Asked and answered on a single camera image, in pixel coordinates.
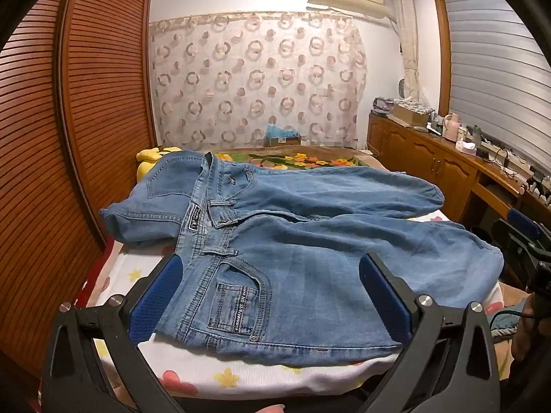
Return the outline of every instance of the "wooden wardrobe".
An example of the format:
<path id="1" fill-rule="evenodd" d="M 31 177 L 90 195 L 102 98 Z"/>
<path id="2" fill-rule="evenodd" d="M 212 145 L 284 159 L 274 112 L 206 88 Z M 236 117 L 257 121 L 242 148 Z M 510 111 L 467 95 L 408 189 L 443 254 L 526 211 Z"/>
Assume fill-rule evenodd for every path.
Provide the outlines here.
<path id="1" fill-rule="evenodd" d="M 39 377 L 153 147 L 150 0 L 39 0 L 0 53 L 0 351 Z"/>

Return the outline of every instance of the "bottle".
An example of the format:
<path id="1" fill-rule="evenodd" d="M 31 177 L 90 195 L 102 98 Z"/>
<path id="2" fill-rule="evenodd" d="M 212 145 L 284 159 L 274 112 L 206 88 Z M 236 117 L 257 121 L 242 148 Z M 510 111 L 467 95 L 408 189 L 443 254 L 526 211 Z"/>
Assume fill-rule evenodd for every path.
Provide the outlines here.
<path id="1" fill-rule="evenodd" d="M 438 115 L 438 121 L 436 123 L 436 131 L 441 135 L 444 131 L 444 117 Z"/>
<path id="2" fill-rule="evenodd" d="M 480 144 L 482 142 L 482 130 L 479 126 L 475 124 L 475 127 L 473 127 L 473 143 L 475 144 L 475 147 L 478 149 L 480 147 Z"/>

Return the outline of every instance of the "window blind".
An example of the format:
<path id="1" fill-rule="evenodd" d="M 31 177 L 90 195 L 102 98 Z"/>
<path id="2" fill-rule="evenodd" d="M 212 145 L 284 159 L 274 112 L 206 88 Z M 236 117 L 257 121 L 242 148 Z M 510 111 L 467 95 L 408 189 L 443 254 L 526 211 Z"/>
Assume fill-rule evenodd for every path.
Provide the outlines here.
<path id="1" fill-rule="evenodd" d="M 505 0 L 444 0 L 450 111 L 551 169 L 551 67 Z"/>

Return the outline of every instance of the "white wall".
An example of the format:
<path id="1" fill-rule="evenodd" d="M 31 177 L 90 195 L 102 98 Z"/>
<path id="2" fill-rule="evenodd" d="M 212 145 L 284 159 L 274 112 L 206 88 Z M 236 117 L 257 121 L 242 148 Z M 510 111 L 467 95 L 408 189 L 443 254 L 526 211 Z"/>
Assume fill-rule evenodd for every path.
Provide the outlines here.
<path id="1" fill-rule="evenodd" d="M 150 20 L 232 11 L 305 11 L 308 0 L 151 0 Z M 367 58 L 367 83 L 358 108 L 359 146 L 365 146 L 368 114 L 376 96 L 398 97 L 404 76 L 398 36 L 388 19 L 355 20 Z"/>
<path id="2" fill-rule="evenodd" d="M 419 83 L 430 106 L 440 101 L 440 30 L 434 0 L 413 0 L 419 38 Z"/>

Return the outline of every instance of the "metal screw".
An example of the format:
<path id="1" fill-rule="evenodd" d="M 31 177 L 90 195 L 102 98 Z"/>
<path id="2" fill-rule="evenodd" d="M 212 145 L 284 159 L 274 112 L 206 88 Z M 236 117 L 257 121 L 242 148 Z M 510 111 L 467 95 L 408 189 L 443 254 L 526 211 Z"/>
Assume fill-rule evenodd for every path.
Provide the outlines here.
<path id="1" fill-rule="evenodd" d="M 67 312 L 71 310 L 71 303 L 68 302 L 68 301 L 65 301 L 64 303 L 61 303 L 61 306 L 60 306 L 60 312 Z"/>
<path id="2" fill-rule="evenodd" d="M 433 299 L 428 295 L 421 295 L 418 300 L 423 306 L 432 306 L 433 304 Z"/>
<path id="3" fill-rule="evenodd" d="M 120 306 L 122 303 L 123 297 L 122 295 L 113 295 L 108 299 L 109 306 L 117 307 Z"/>
<path id="4" fill-rule="evenodd" d="M 473 309 L 475 312 L 482 312 L 484 310 L 484 308 L 478 301 L 473 301 L 470 304 L 470 308 Z"/>

